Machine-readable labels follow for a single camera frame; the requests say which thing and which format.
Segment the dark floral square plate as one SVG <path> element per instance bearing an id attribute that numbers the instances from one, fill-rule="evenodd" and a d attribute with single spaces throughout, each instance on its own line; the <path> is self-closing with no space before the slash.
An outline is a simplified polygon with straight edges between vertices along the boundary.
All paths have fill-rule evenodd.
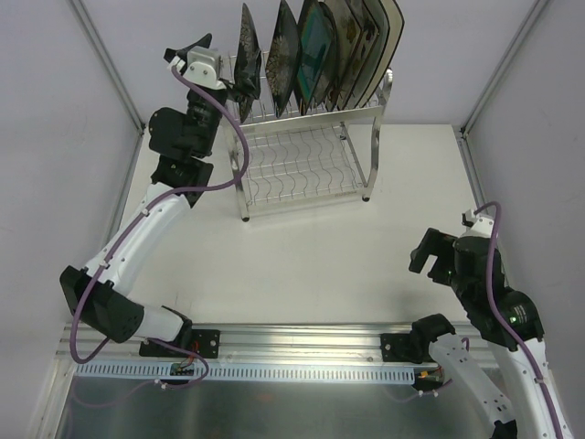
<path id="1" fill-rule="evenodd" d="M 279 3 L 277 21 L 265 72 L 276 118 L 282 117 L 293 93 L 302 45 L 294 14 L 287 1 Z"/>

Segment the black square plate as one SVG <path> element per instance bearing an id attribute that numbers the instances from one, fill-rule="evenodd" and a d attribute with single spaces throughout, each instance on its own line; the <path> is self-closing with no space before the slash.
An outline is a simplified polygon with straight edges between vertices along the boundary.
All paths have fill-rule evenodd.
<path id="1" fill-rule="evenodd" d="M 332 42 L 319 1 L 304 1 L 298 22 L 302 54 L 293 89 L 300 115 L 314 108 L 314 92 Z"/>

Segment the round silver-rimmed plate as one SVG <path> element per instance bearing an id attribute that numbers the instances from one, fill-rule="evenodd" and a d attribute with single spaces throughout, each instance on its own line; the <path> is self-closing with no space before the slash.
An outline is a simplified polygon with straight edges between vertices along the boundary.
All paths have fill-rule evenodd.
<path id="1" fill-rule="evenodd" d="M 314 108 L 324 104 L 330 93 L 335 88 L 339 66 L 339 44 L 335 16 L 330 7 L 325 2 L 320 2 L 319 5 L 324 14 L 327 28 L 331 31 L 333 39 L 324 60 L 323 72 L 319 78 L 319 81 L 317 82 L 314 92 Z"/>

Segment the colourful flower plate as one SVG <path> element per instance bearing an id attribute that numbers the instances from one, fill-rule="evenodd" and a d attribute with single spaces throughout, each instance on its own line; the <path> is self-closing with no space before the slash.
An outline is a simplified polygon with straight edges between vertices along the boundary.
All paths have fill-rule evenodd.
<path id="1" fill-rule="evenodd" d="M 374 18 L 368 1 L 352 1 L 350 5 L 358 18 L 361 31 L 358 33 L 357 46 L 346 69 L 339 92 L 337 104 L 339 110 L 348 110 L 356 107 L 359 96 L 357 85 L 362 80 L 365 66 L 372 50 L 378 42 L 379 26 Z"/>
<path id="2" fill-rule="evenodd" d="M 360 71 L 378 37 L 378 27 L 363 1 L 326 1 L 335 19 L 339 65 L 326 109 L 344 110 L 352 98 Z"/>

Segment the white square plate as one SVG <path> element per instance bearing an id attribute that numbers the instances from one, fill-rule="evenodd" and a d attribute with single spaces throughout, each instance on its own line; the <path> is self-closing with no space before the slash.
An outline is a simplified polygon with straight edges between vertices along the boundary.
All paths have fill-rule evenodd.
<path id="1" fill-rule="evenodd" d="M 383 81 L 397 51 L 405 25 L 404 15 L 397 1 L 382 0 L 378 1 L 378 4 L 382 9 L 381 17 L 383 18 L 383 25 L 380 27 L 384 34 L 383 50 L 378 56 L 379 61 L 375 73 L 364 95 L 366 101 L 369 101 L 373 97 L 378 85 Z"/>
<path id="2" fill-rule="evenodd" d="M 375 93 L 375 88 L 381 82 L 382 64 L 388 45 L 390 34 L 390 19 L 386 9 L 387 1 L 365 1 L 368 13 L 373 18 L 378 31 L 375 41 L 369 50 L 363 66 L 358 71 L 356 83 L 347 102 L 348 108 L 363 107 Z"/>

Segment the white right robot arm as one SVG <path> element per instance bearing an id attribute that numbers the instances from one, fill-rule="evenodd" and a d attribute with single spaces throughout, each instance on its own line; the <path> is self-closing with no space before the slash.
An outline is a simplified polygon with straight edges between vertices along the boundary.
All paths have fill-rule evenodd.
<path id="1" fill-rule="evenodd" d="M 507 285 L 495 226 L 471 225 L 460 237 L 429 229 L 410 254 L 409 270 L 420 273 L 430 257 L 436 261 L 429 278 L 453 290 L 491 350 L 505 389 L 500 391 L 486 376 L 441 314 L 413 323 L 403 357 L 413 363 L 434 360 L 441 366 L 493 438 L 572 437 L 550 381 L 536 305 Z"/>

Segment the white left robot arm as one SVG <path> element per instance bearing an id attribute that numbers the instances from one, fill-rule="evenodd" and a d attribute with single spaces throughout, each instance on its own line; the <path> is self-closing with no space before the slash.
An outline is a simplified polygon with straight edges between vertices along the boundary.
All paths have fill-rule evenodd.
<path id="1" fill-rule="evenodd" d="M 246 106 L 260 96 L 261 50 L 257 42 L 239 41 L 233 79 L 221 76 L 221 60 L 211 49 L 211 36 L 164 55 L 174 76 L 189 89 L 185 112 L 163 107 L 148 123 L 150 149 L 158 155 L 140 205 L 128 223 L 100 254 L 82 268 L 67 267 L 59 278 L 76 324 L 98 330 L 122 343 L 131 337 L 158 339 L 172 356 L 182 356 L 192 344 L 190 322 L 168 307 L 140 305 L 130 299 L 146 257 L 173 224 L 200 197 L 228 183 L 209 183 L 213 166 L 206 162 L 221 121 L 243 132 L 228 114 L 227 100 Z"/>

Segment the stainless steel dish rack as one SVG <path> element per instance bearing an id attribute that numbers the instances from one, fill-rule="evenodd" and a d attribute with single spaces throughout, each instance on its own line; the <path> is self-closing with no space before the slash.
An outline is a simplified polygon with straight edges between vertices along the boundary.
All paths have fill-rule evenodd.
<path id="1" fill-rule="evenodd" d="M 368 202 L 378 177 L 380 131 L 393 85 L 387 69 L 373 95 L 356 109 L 306 115 L 288 102 L 276 117 L 270 95 L 253 103 L 242 126 L 249 152 L 223 123 L 229 164 L 242 179 L 235 186 L 239 216 L 251 218 L 353 198 Z"/>

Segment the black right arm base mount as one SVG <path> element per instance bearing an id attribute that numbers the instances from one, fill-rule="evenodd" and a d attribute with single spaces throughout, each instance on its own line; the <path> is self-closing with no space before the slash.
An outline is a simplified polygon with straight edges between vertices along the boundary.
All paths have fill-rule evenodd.
<path id="1" fill-rule="evenodd" d="M 430 344 L 445 334 L 455 334 L 455 328 L 442 314 L 423 317 L 411 324 L 409 333 L 382 333 L 380 351 L 384 362 L 422 364 L 433 362 Z"/>

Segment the aluminium rail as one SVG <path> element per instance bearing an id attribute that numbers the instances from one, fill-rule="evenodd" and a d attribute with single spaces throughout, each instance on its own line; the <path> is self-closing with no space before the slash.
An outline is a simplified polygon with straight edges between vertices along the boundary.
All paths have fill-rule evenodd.
<path id="1" fill-rule="evenodd" d="M 459 337 L 468 337 L 470 353 L 484 369 L 497 363 L 487 342 L 466 322 L 452 323 Z M 366 366 L 382 364 L 380 335 L 409 333 L 411 323 L 392 325 L 193 325 L 194 330 L 215 329 L 220 332 L 220 363 L 298 364 Z M 104 339 L 98 331 L 81 324 L 77 332 L 77 349 L 88 356 Z M 132 337 L 117 344 L 109 342 L 96 359 L 138 359 L 141 339 Z"/>

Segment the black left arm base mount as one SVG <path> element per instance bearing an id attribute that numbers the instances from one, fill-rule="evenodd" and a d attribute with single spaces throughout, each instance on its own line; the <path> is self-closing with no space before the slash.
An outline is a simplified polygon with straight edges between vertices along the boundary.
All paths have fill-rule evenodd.
<path id="1" fill-rule="evenodd" d="M 149 339 L 142 342 L 138 354 L 143 358 L 187 358 L 196 353 L 204 359 L 216 359 L 220 336 L 218 329 L 191 327 L 172 341 Z"/>

